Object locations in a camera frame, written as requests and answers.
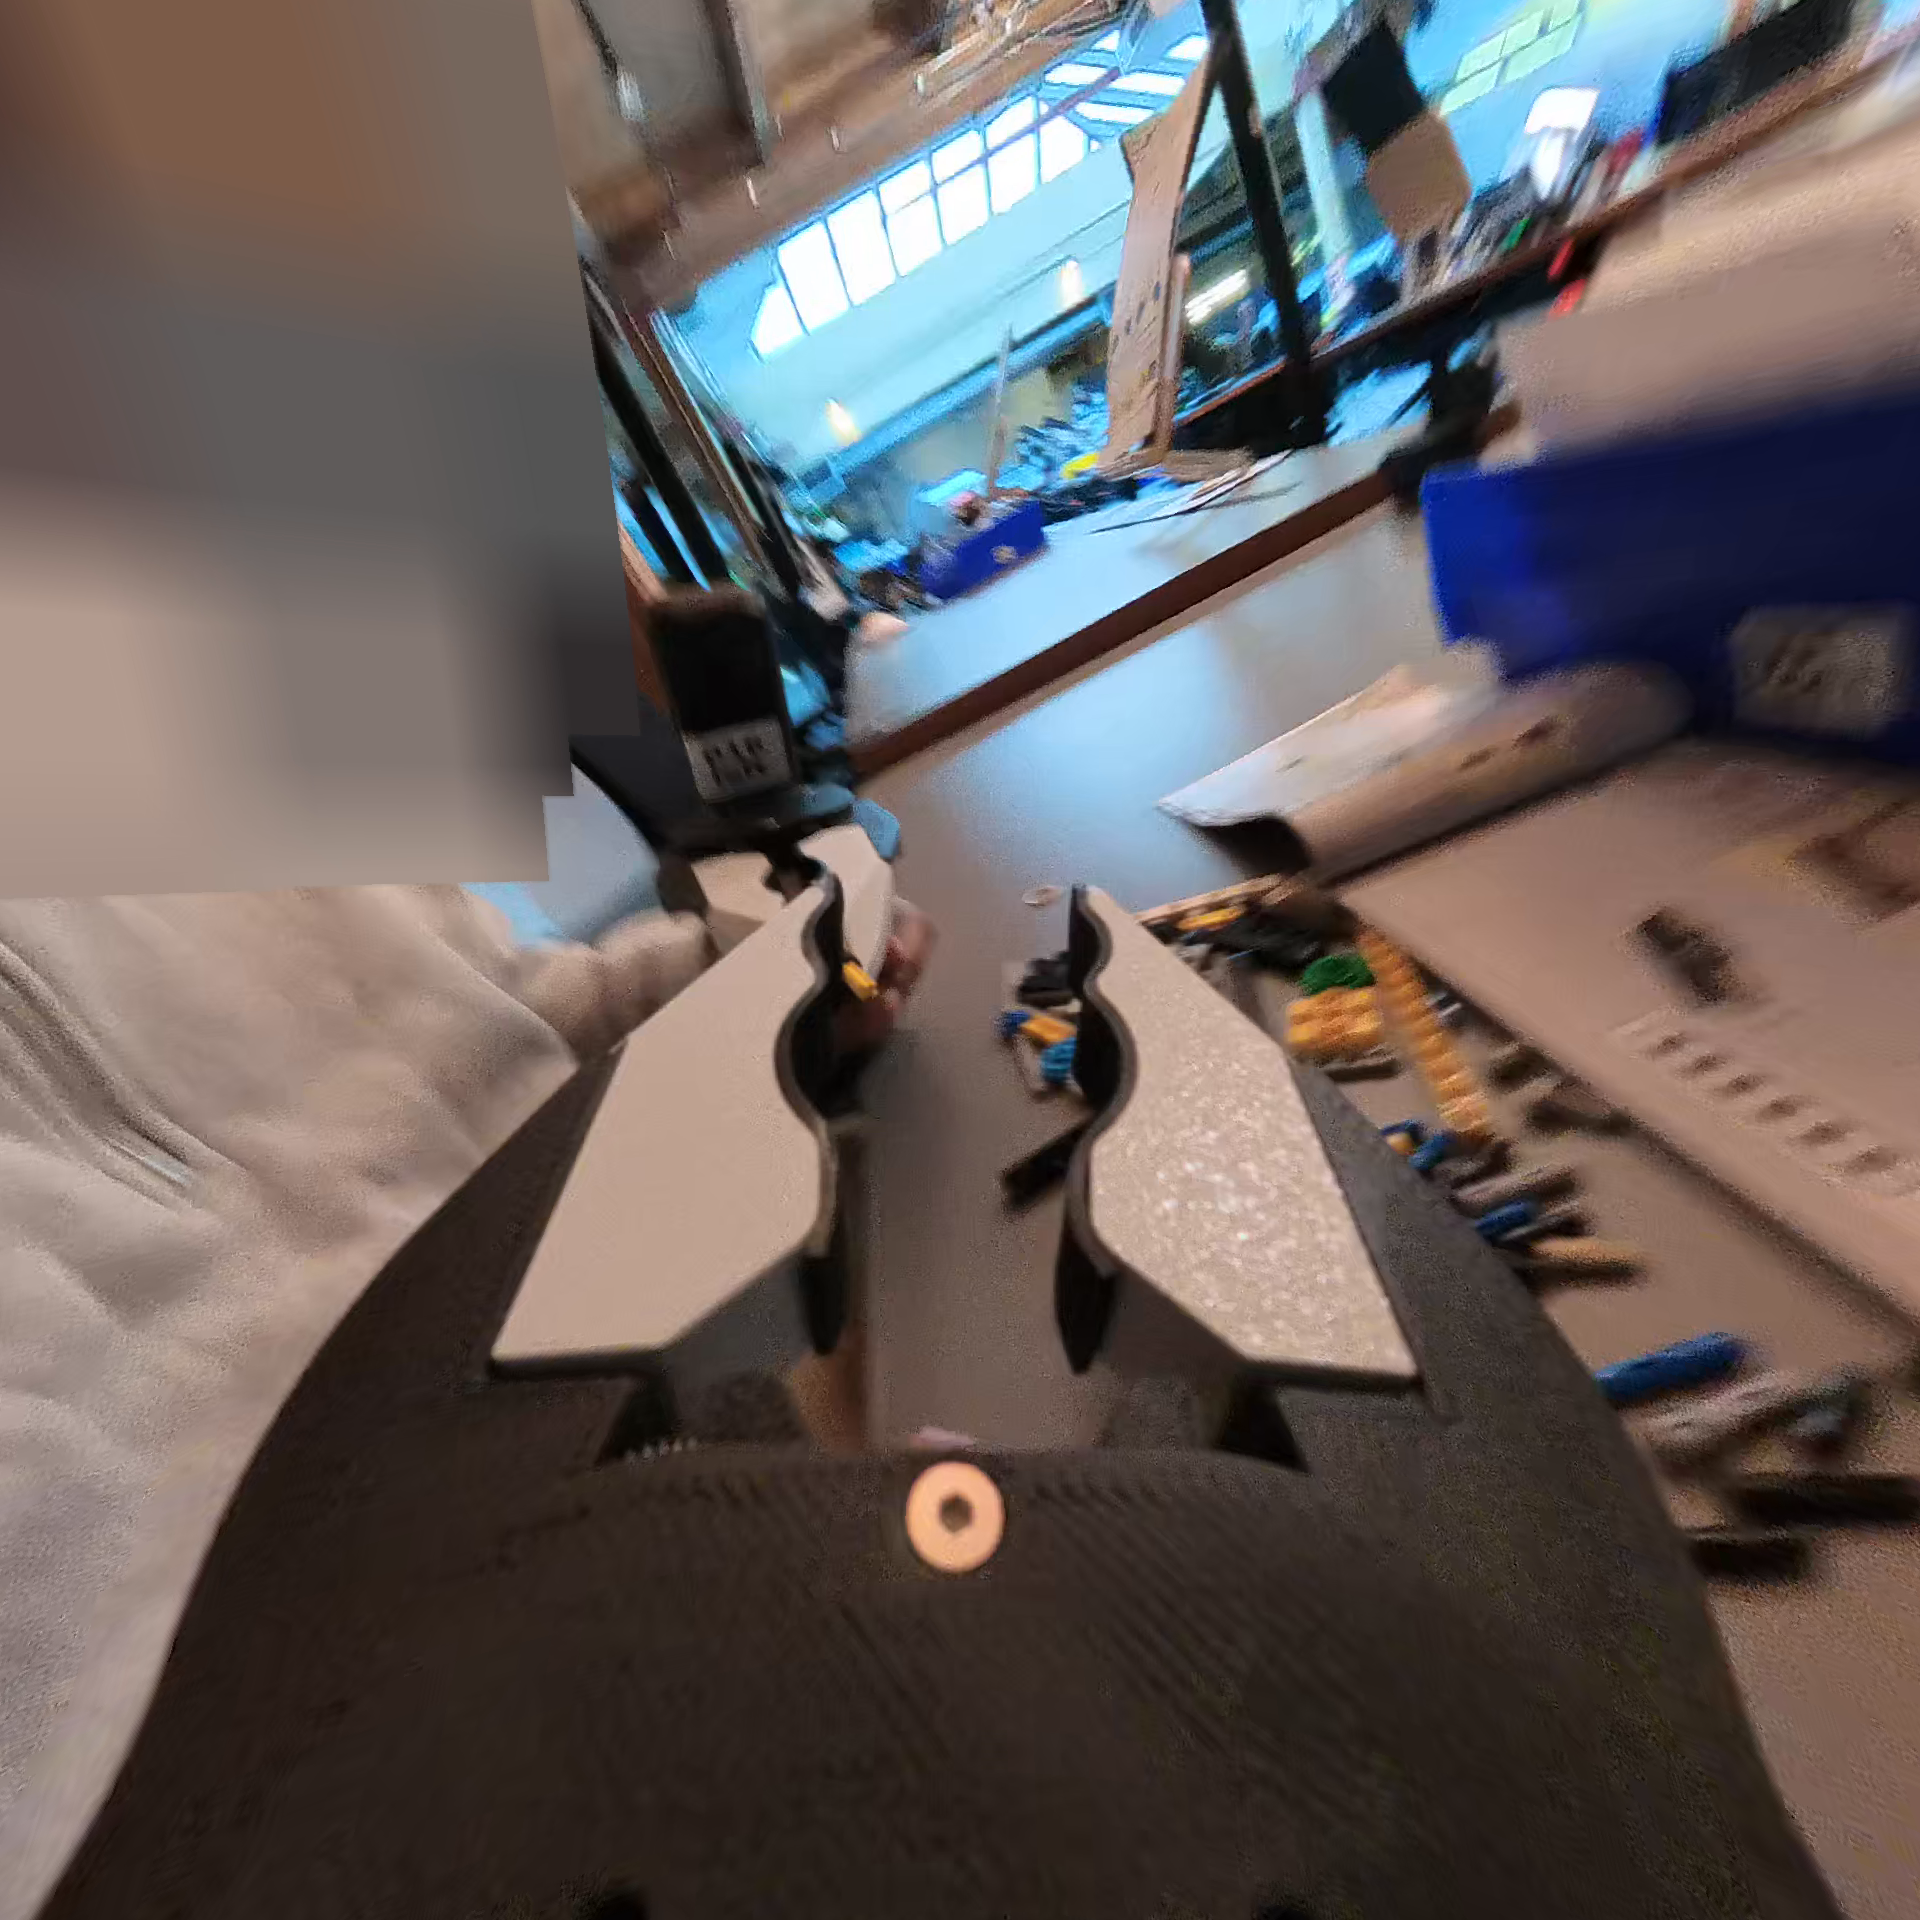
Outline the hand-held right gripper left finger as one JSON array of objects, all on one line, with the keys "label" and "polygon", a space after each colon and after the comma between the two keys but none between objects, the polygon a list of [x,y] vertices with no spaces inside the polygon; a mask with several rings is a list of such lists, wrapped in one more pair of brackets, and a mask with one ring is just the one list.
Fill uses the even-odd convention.
[{"label": "hand-held right gripper left finger", "polygon": [[809,878],[621,1042],[494,1336],[497,1376],[702,1388],[841,1343],[825,1105],[846,959],[841,885]]}]

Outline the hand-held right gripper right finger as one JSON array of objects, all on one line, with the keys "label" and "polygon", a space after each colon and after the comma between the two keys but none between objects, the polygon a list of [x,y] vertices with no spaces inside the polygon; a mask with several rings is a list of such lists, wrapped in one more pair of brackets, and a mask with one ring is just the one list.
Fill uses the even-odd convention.
[{"label": "hand-held right gripper right finger", "polygon": [[1416,1353],[1281,1044],[1077,885],[1054,1325],[1073,1373],[1412,1388]]}]

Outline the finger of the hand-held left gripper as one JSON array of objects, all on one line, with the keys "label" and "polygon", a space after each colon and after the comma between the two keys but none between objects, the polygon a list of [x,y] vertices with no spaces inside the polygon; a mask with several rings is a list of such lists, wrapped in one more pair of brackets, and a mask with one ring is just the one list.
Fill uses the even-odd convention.
[{"label": "finger of the hand-held left gripper", "polygon": [[846,967],[879,983],[895,930],[895,878],[862,823],[841,823],[809,836],[809,856],[834,876]]},{"label": "finger of the hand-held left gripper", "polygon": [[728,954],[753,932],[782,916],[786,904],[813,885],[822,864],[813,856],[703,856],[696,862],[708,943],[714,957]]}]

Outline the person's left forearm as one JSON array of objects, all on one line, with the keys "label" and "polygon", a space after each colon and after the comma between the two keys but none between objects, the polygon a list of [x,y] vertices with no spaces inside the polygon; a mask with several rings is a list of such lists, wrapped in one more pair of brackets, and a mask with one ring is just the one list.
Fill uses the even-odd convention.
[{"label": "person's left forearm", "polygon": [[705,919],[648,908],[599,935],[520,948],[511,993],[578,1063],[612,1052],[719,957]]}]

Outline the pile of loose lego parts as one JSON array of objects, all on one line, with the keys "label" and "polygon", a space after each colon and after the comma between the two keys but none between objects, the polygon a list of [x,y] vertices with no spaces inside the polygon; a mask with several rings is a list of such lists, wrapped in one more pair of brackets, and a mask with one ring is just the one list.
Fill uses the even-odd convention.
[{"label": "pile of loose lego parts", "polygon": [[[1207,965],[1260,954],[1241,925],[1264,930],[1247,896],[1188,903],[1136,919],[1209,983]],[[1281,1389],[1354,1391],[1366,1400],[1421,1397],[1431,1413],[1465,1414],[1468,1388],[1441,1383],[1441,1358],[1474,1336],[1487,1359],[1468,1359],[1470,1384],[1519,1393],[1521,1464],[1543,1470],[1549,1447],[1567,1449],[1560,1402],[1604,1408],[1600,1430],[1625,1444],[1657,1495],[1714,1498],[1714,1525],[1684,1526],[1690,1564],[1706,1577],[1798,1577],[1821,1530],[1916,1528],[1916,1473],[1856,1462],[1856,1440],[1876,1405],[1880,1376],[1761,1369],[1738,1332],[1703,1328],[1597,1369],[1530,1358],[1559,1336],[1543,1294],[1570,1282],[1625,1282],[1646,1260],[1630,1242],[1588,1232],[1577,1181],[1544,1188],[1521,1178],[1484,1082],[1452,1026],[1432,1009],[1420,969],[1372,927],[1345,943],[1317,943],[1302,984],[1269,1028],[1255,998],[1212,984],[1270,1040],[1302,1079],[1312,1114],[1349,1192],[1359,1230],[1398,1304],[1421,1381],[1412,1388],[1324,1383],[1199,1383],[1220,1408],[1277,1409]],[[1070,1080],[1078,1000],[1064,948],[1031,962],[1004,1037],[1039,1031],[1036,1072],[1068,1087],[1078,1120],[1001,1174],[1010,1206],[1063,1192],[1086,1105]]]}]

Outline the lego instruction booklet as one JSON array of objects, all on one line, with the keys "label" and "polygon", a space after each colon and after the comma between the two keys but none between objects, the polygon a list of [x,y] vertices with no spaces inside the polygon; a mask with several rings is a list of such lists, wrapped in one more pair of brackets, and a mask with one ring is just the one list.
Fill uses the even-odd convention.
[{"label": "lego instruction booklet", "polygon": [[1517,682],[1398,668],[1158,809],[1199,831],[1273,829],[1281,873],[1343,879],[1644,757],[1689,717],[1657,665]]}]

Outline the person's left hand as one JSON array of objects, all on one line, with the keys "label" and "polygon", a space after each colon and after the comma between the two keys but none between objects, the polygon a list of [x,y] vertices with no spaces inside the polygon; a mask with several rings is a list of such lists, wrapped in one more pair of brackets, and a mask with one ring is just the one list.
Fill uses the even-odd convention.
[{"label": "person's left hand", "polygon": [[849,998],[838,1007],[834,1034],[846,1054],[868,1054],[894,1034],[935,943],[937,935],[929,916],[911,903],[898,901],[879,965],[866,974],[871,986],[847,986]]}]

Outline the blue bin of parts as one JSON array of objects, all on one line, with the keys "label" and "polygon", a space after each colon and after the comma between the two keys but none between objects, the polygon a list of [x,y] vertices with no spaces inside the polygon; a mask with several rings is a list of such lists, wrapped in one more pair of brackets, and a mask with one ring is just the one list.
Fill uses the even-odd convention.
[{"label": "blue bin of parts", "polygon": [[1038,496],[999,496],[968,524],[951,520],[926,534],[919,588],[929,604],[951,604],[1038,558],[1046,546],[1046,511]]}]

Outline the person's grey sweatshirt torso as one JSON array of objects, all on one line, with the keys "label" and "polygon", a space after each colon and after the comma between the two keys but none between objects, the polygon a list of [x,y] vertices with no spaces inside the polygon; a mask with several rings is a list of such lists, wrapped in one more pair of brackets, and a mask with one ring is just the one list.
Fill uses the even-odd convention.
[{"label": "person's grey sweatshirt torso", "polygon": [[104,1799],[261,1434],[575,1070],[454,885],[9,897],[4,1914]]}]

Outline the grey printed flat sheet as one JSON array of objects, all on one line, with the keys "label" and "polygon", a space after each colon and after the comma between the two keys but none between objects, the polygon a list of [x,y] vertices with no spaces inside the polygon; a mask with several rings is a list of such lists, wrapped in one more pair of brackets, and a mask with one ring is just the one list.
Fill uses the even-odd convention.
[{"label": "grey printed flat sheet", "polygon": [[1677,740],[1342,894],[1916,1321],[1916,773]]}]

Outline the brown cardboard panel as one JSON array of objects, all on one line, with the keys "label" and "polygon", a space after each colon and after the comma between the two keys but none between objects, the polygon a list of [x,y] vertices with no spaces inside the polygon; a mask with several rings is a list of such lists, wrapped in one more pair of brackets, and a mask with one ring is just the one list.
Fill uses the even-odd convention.
[{"label": "brown cardboard panel", "polygon": [[1169,105],[1120,136],[1132,198],[1110,304],[1101,476],[1138,472],[1169,448],[1190,274],[1177,233],[1212,90],[1214,54],[1202,53]]}]

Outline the black device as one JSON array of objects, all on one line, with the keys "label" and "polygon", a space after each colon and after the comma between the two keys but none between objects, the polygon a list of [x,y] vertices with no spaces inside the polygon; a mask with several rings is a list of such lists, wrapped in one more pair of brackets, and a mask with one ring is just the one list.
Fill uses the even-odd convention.
[{"label": "black device", "polygon": [[1400,516],[1421,506],[1431,470],[1477,458],[1519,424],[1519,401],[1502,369],[1497,332],[1479,326],[1456,342],[1432,344],[1424,357],[1416,400],[1424,405],[1424,424],[1388,450],[1376,469],[1388,504]]}]

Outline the large blue storage bin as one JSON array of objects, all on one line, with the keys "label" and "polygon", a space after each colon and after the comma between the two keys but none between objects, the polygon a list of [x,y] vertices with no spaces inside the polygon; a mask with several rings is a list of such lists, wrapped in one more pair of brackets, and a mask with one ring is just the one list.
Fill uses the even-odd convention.
[{"label": "large blue storage bin", "polygon": [[1441,642],[1505,680],[1657,668],[1693,732],[1916,768],[1916,388],[1437,469],[1424,532]]}]

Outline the black metal post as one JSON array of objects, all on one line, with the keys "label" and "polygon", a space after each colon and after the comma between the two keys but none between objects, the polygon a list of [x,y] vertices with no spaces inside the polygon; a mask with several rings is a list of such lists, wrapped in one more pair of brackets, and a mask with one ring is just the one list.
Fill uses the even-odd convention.
[{"label": "black metal post", "polygon": [[1215,94],[1232,133],[1245,212],[1255,230],[1266,287],[1277,310],[1279,360],[1266,380],[1266,386],[1274,388],[1277,394],[1269,414],[1284,432],[1286,448],[1317,448],[1328,440],[1325,381],[1312,358],[1312,335],[1290,263],[1279,177],[1266,142],[1264,111],[1238,9],[1234,2],[1202,2],[1199,12],[1207,24]]}]

